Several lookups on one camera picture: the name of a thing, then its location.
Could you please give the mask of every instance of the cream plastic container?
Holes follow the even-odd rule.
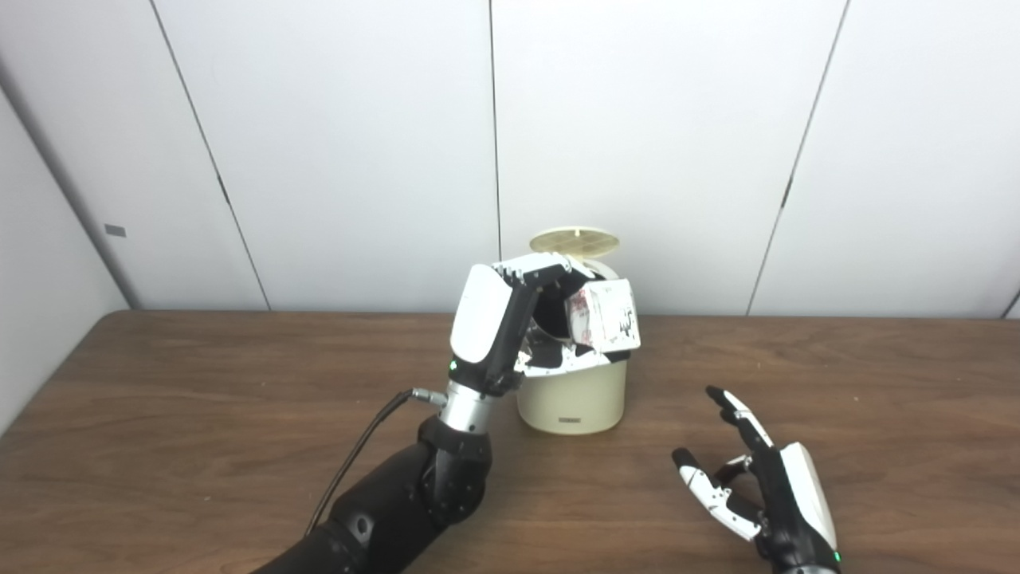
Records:
[[[619,245],[612,233],[594,227],[565,226],[531,239],[533,251],[569,254],[606,278],[619,278],[594,260]],[[525,423],[554,434],[592,434],[608,430],[623,418],[627,362],[621,361],[548,377],[527,377],[517,392],[517,410]]]

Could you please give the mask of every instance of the robotic finger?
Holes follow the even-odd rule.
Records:
[[[708,394],[709,398],[716,405],[722,408],[719,416],[723,421],[736,427],[741,432],[741,438],[744,439],[744,443],[748,446],[748,449],[754,452],[772,447],[772,439],[769,438],[764,427],[758,422],[758,418],[748,409],[747,405],[741,403],[741,400],[733,397],[731,393],[719,387],[708,386],[705,393]]]
[[[673,451],[673,463],[698,502],[723,526],[745,540],[761,532],[761,509],[706,473],[690,451]]]
[[[732,394],[712,386],[706,393],[722,409],[722,420],[736,426],[751,454],[710,476],[690,451],[677,449],[673,462],[684,484],[713,518],[755,542],[775,574],[838,574],[835,528],[808,450],[800,442],[776,449],[758,418]],[[726,486],[748,472],[758,480],[764,509]]]

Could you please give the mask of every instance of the black cable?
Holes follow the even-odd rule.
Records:
[[[315,507],[315,512],[312,513],[312,520],[308,523],[308,528],[305,529],[305,536],[310,534],[311,531],[318,526],[318,521],[322,518],[322,512],[325,511],[326,505],[328,505],[329,500],[333,499],[333,493],[337,491],[337,486],[340,485],[340,481],[343,480],[348,469],[350,469],[351,465],[354,464],[354,460],[358,458],[358,454],[361,453],[365,443],[368,442],[368,437],[370,437],[372,432],[375,431],[375,427],[379,426],[379,423],[393,414],[398,407],[407,403],[407,400],[411,399],[411,390],[405,390],[397,394],[397,397],[391,399],[390,403],[388,403],[386,407],[384,407],[382,410],[375,415],[372,422],[368,424],[367,428],[365,428],[365,432],[361,433],[361,438],[354,443],[354,449],[351,450],[351,454],[347,456],[347,460],[344,461],[343,465],[341,465],[340,470],[337,471],[337,474],[334,475],[333,480],[329,482],[329,486],[326,487],[325,492],[322,493],[322,499],[319,501],[318,506]]]

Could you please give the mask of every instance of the cable connector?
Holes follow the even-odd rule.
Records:
[[[414,399],[415,401],[420,401],[422,403],[430,403],[439,407],[440,409],[446,407],[447,404],[446,394],[436,390],[423,389],[420,387],[415,387],[414,389],[411,389],[411,399]]]

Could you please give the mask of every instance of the round lid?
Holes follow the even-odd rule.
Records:
[[[556,251],[583,259],[609,253],[620,245],[620,240],[605,229],[569,225],[547,228],[531,238],[528,245],[540,253]]]

